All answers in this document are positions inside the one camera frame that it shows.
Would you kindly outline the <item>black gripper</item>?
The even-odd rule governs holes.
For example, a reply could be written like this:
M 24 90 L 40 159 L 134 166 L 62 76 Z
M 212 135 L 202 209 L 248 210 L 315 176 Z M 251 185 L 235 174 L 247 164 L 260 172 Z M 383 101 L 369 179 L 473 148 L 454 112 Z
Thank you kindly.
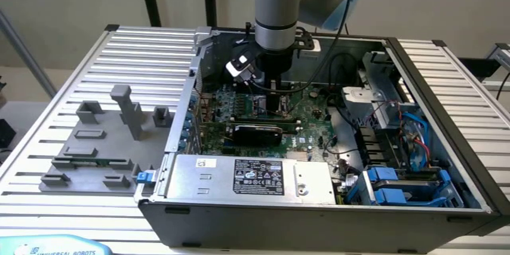
M 264 91 L 287 91 L 282 88 L 282 74 L 291 68 L 292 57 L 292 49 L 279 51 L 262 50 L 262 53 L 256 58 L 256 68 L 263 73 L 264 77 L 262 82 L 254 82 L 259 89 L 263 89 Z

